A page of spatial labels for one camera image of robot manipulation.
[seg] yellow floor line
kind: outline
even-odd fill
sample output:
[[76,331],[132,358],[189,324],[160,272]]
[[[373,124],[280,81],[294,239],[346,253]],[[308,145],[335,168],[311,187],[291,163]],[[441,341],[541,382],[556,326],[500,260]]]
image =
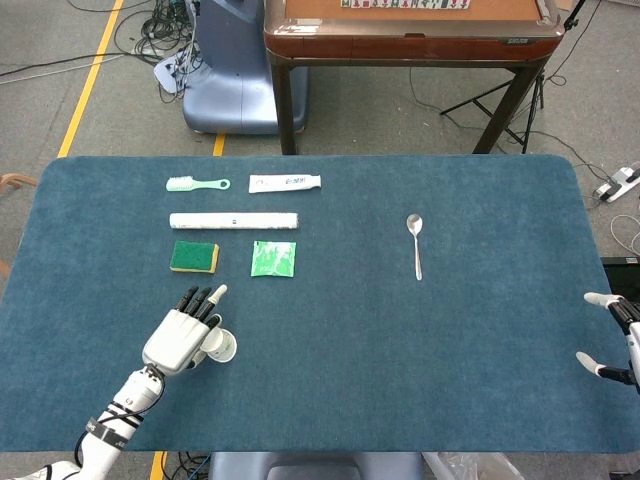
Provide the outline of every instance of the yellow floor line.
[[[104,33],[102,34],[102,40],[100,40],[100,45],[98,45],[98,55],[103,54],[107,51],[109,40],[111,39],[111,34],[113,33],[113,29],[116,26],[116,19],[118,18],[118,13],[120,12],[120,7],[122,7],[123,2],[124,0],[115,0],[115,3],[113,4],[113,11],[109,15],[109,20],[107,21],[107,25],[104,27]],[[80,94],[80,98],[78,99],[76,109],[73,112],[73,116],[71,117],[71,122],[67,127],[67,133],[65,134],[62,145],[60,146],[60,150],[58,151],[58,158],[66,157],[69,154],[69,150],[71,150],[73,139],[76,136],[78,125],[80,125],[80,120],[82,120],[82,114],[84,113],[84,109],[87,106],[87,102],[89,101],[89,96],[91,95],[91,90],[93,90],[93,85],[96,83],[96,78],[98,76],[98,72],[100,71],[100,63],[103,58],[104,57],[97,56],[93,60],[91,70],[89,70],[89,75],[87,76],[87,81],[84,83],[84,88],[82,89],[82,93]]]
[[153,464],[151,465],[151,473],[149,480],[164,479],[163,469],[167,465],[167,452],[156,452],[153,455]]
[[213,144],[213,156],[214,157],[221,157],[222,156],[222,152],[224,152],[224,139],[225,139],[225,134],[224,133],[218,133],[216,135],[216,141]]

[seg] green toothbrush handle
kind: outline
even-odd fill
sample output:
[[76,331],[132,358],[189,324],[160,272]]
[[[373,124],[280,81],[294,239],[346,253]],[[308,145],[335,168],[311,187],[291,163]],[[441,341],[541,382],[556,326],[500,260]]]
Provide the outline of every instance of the green toothbrush handle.
[[226,178],[210,182],[194,182],[194,184],[196,188],[217,188],[218,190],[226,190],[231,186],[231,182]]

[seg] yellow sponge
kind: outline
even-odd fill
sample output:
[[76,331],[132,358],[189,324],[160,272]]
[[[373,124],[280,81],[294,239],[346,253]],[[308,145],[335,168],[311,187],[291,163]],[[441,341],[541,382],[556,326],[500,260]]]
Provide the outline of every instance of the yellow sponge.
[[169,268],[174,272],[214,273],[218,265],[218,245],[178,240]]

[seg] small white cup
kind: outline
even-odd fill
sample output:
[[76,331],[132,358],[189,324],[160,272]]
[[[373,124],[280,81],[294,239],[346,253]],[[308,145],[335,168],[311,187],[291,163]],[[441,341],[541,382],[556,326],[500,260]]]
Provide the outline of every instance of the small white cup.
[[235,357],[238,350],[238,342],[236,342],[236,337],[229,330],[216,327],[204,339],[200,350],[216,362],[227,363]]

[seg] white tube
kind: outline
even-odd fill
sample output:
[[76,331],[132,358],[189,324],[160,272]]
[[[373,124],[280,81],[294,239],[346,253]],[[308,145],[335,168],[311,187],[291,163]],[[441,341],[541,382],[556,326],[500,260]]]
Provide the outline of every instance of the white tube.
[[320,175],[251,175],[249,193],[291,192],[321,187]]
[[172,213],[169,225],[177,229],[289,229],[298,228],[297,213]]

